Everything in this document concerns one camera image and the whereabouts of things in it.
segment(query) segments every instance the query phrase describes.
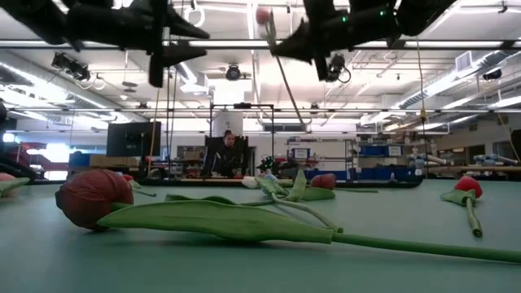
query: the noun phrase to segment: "red tulip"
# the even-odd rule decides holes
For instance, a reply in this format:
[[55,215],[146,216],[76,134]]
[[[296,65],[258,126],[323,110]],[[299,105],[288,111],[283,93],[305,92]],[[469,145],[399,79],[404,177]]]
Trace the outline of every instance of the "red tulip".
[[462,179],[458,181],[454,189],[461,191],[474,190],[475,197],[477,199],[483,194],[483,190],[481,189],[479,183],[474,178],[468,176],[463,176]]
[[55,194],[56,206],[79,227],[105,230],[97,221],[108,215],[111,203],[134,203],[130,184],[109,170],[90,170],[77,174]]
[[126,180],[126,181],[132,181],[134,178],[132,176],[130,176],[129,174],[123,174],[123,178]]
[[317,175],[311,179],[311,187],[320,187],[333,190],[336,184],[336,176],[333,173]]

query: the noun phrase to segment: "person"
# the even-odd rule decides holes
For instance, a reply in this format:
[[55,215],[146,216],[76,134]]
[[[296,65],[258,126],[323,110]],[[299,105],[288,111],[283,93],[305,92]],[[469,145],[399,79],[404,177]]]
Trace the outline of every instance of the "person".
[[216,161],[213,172],[223,177],[233,177],[237,174],[240,166],[240,154],[235,149],[235,135],[226,130],[223,136],[223,145],[216,153]]

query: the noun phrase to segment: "green stem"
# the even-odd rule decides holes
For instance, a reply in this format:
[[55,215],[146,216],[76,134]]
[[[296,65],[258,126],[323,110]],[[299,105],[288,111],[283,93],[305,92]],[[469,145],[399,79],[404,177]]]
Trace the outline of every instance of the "green stem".
[[133,204],[128,204],[128,203],[111,203],[111,211],[115,212],[122,208],[128,208],[128,207],[133,207],[133,206],[134,206]]
[[481,238],[483,236],[481,223],[479,223],[478,217],[474,214],[474,204],[472,203],[472,199],[469,197],[466,198],[466,211],[469,217],[469,223],[471,224],[472,234],[475,237]]
[[357,192],[357,193],[378,193],[377,190],[359,190],[356,188],[335,188],[338,191]]
[[303,212],[308,212],[315,216],[318,220],[320,220],[324,225],[327,226],[327,228],[333,229],[335,232],[342,233],[344,230],[342,228],[337,227],[333,222],[331,222],[329,219],[327,219],[325,216],[321,215],[319,212],[313,210],[312,208],[308,207],[307,205],[300,204],[300,203],[293,203],[286,200],[281,200],[277,198],[277,195],[272,192],[271,193],[271,199],[280,205],[290,207],[290,208],[296,208],[298,210],[301,210]]
[[140,195],[146,195],[146,196],[150,196],[150,197],[156,197],[157,196],[157,194],[148,193],[148,192],[145,192],[145,191],[142,191],[142,190],[132,189],[132,191],[135,192],[135,193],[138,193]]
[[521,263],[521,251],[502,251],[487,248],[458,247],[451,245],[416,243],[409,241],[371,238],[338,233],[333,234],[333,242],[396,251],[411,251],[441,256],[459,256],[480,260],[495,260]]
[[260,207],[260,206],[265,206],[265,205],[272,204],[272,203],[275,203],[275,202],[270,199],[270,200],[252,202],[252,203],[241,203],[240,205],[245,206],[245,207]]

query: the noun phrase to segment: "screen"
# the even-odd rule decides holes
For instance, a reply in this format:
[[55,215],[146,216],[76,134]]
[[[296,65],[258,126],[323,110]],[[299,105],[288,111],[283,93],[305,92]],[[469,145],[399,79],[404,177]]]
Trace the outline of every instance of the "screen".
[[152,147],[152,156],[161,155],[160,122],[155,123],[155,128],[154,122],[108,125],[107,156],[149,156]]

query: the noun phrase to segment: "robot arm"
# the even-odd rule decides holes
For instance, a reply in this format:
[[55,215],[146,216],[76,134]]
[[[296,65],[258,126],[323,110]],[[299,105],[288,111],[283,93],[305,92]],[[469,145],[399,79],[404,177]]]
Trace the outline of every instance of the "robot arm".
[[273,55],[315,61],[318,79],[328,77],[326,57],[333,50],[349,49],[365,42],[385,39],[389,46],[401,34],[416,36],[456,0],[350,0],[351,11],[336,10],[333,0],[304,0],[309,21],[282,43],[272,47]]

